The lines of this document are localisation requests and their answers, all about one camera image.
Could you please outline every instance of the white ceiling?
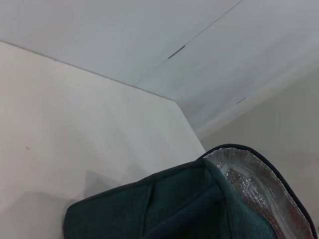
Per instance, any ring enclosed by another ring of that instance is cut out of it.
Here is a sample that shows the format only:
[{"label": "white ceiling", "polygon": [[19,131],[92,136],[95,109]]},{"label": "white ceiling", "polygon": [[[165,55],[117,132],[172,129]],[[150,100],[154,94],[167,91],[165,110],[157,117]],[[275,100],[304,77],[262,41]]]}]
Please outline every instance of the white ceiling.
[{"label": "white ceiling", "polygon": [[0,40],[172,99],[201,138],[241,99],[319,66],[319,2],[1,0]]}]

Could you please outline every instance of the green fabric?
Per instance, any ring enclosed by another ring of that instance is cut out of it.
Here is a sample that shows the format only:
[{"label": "green fabric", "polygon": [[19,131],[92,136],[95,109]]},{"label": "green fabric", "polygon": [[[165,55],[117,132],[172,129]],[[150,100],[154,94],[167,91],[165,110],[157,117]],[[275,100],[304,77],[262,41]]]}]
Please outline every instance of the green fabric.
[{"label": "green fabric", "polygon": [[275,239],[219,169],[200,158],[72,205],[65,239]]}]

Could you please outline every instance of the ceiling panel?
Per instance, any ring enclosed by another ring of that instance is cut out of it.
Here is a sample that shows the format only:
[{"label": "ceiling panel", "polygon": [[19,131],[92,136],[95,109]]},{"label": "ceiling panel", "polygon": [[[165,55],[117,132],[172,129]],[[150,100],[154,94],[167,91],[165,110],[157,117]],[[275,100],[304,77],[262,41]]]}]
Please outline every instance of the ceiling panel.
[{"label": "ceiling panel", "polygon": [[319,66],[318,22],[315,1],[244,0],[136,86],[176,101],[200,136],[256,90]]},{"label": "ceiling panel", "polygon": [[0,40],[133,85],[239,0],[2,0]]}]

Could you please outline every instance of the silver foil lining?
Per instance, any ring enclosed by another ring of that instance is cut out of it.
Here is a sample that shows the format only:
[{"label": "silver foil lining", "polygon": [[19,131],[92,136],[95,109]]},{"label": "silver foil lining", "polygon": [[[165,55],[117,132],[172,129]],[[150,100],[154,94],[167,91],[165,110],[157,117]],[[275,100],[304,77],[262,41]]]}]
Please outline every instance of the silver foil lining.
[{"label": "silver foil lining", "polygon": [[220,169],[241,199],[274,227],[278,239],[314,238],[280,179],[251,152],[221,148],[205,158]]}]

